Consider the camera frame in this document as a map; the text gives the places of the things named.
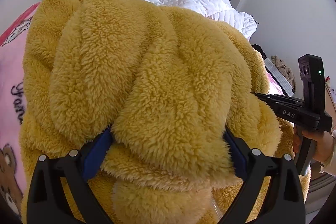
black handheld device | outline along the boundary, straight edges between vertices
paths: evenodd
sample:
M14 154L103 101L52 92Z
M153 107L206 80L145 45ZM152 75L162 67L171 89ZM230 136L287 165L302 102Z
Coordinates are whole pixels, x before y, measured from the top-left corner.
M282 95L256 94L282 119L295 123L302 138L294 163L300 175L306 175L314 155L316 142L303 137L302 130L330 131L332 118L325 112L325 78L322 59L306 54L299 58L304 99Z

yellow fluffy fabric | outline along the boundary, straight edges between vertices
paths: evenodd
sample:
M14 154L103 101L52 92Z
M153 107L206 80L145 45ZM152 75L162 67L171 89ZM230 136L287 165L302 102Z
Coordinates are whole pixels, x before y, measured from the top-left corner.
M268 89L260 55L228 24L189 10L43 0L23 65L28 185L40 154L65 156L112 124L117 142L89 185L116 224L215 224L239 186L225 124L266 155L281 139L274 113L251 93Z

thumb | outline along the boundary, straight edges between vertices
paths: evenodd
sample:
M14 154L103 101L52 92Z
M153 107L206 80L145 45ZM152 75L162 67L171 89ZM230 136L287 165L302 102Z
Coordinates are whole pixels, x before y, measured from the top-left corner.
M316 131L302 130L302 135L308 139L312 139L314 141L319 142L323 139L324 132L318 130Z

brown teddy bear graphic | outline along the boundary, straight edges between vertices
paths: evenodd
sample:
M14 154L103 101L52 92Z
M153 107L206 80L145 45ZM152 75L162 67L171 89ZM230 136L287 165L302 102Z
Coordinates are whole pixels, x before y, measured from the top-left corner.
M0 149L0 193L8 206L20 215L22 192L17 185L15 174L16 160L9 144Z

device handle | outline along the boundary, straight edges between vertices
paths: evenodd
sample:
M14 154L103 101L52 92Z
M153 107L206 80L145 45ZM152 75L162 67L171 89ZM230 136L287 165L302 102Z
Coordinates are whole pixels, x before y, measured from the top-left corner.
M297 134L301 139L299 152L295 153L294 163L299 175L305 176L308 172L311 159L315 153L316 141L302 135L303 127L296 125Z

